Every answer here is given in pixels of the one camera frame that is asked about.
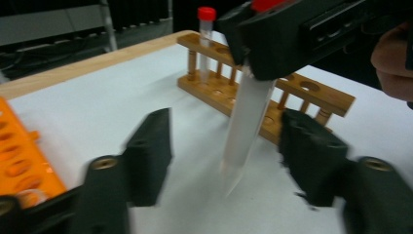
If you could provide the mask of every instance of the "test tube rack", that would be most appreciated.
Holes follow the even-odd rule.
[[[177,43],[188,48],[188,73],[178,79],[178,87],[230,116],[238,89],[236,76],[242,67],[234,64],[229,48],[215,41],[211,41],[209,47],[203,47],[200,44],[200,35],[195,32],[177,38]],[[200,80],[197,53],[217,61],[216,69],[209,72],[206,83]],[[231,68],[229,78],[222,75],[223,65]],[[318,106],[319,112],[315,119],[323,126],[327,124],[332,114],[344,117],[355,100],[353,96],[297,73],[279,79],[276,87],[282,90],[282,97],[279,102],[270,101],[259,132],[274,144],[279,142],[281,116],[288,108],[285,105],[290,95],[303,99],[301,112],[306,113],[310,104]]]
[[[0,195],[17,196],[23,208],[34,207],[66,191],[37,147],[37,131],[28,132],[0,97]]]

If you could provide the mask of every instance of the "wooden test tube rack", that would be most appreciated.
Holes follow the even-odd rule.
[[[200,45],[200,36],[197,33],[181,36],[177,39],[177,43],[188,48],[188,73],[178,79],[178,87],[230,116],[238,88],[235,78],[242,68],[234,65],[229,48],[214,41],[210,43],[210,47],[203,47]],[[216,70],[211,70],[206,84],[200,80],[197,53],[217,61]],[[230,78],[222,76],[223,64],[231,67]],[[276,87],[283,90],[282,98],[279,102],[273,100],[270,102],[260,131],[261,136],[274,144],[279,141],[280,118],[282,111],[287,108],[285,104],[289,95],[303,99],[300,107],[302,112],[307,111],[310,103],[318,106],[319,112],[315,119],[324,126],[332,114],[344,117],[355,100],[348,94],[296,73],[279,79]]]

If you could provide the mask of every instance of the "red cap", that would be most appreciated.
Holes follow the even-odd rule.
[[[251,8],[256,12],[262,13],[284,1],[285,0],[254,0],[252,1]]]
[[[214,21],[216,19],[215,9],[211,7],[198,8],[198,19],[205,21]]]

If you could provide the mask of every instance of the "white table surface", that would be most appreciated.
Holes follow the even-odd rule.
[[[176,86],[186,67],[187,49],[175,45],[10,104],[28,130],[40,132],[39,145],[68,188],[82,183],[93,158],[122,153],[147,114],[171,108],[173,161],[159,205],[131,209],[136,233],[344,233],[342,201],[311,211],[294,195],[300,190],[281,167],[277,147],[261,137],[240,184],[223,197],[219,163],[229,118]],[[357,98],[345,118],[327,124],[352,148],[349,157],[388,160],[413,184],[413,111],[405,102],[311,66],[298,73]]]

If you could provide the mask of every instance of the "orange plastic rack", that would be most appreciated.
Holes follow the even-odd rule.
[[[0,195],[19,197],[24,208],[66,191],[37,147],[37,132],[28,132],[0,97]]]

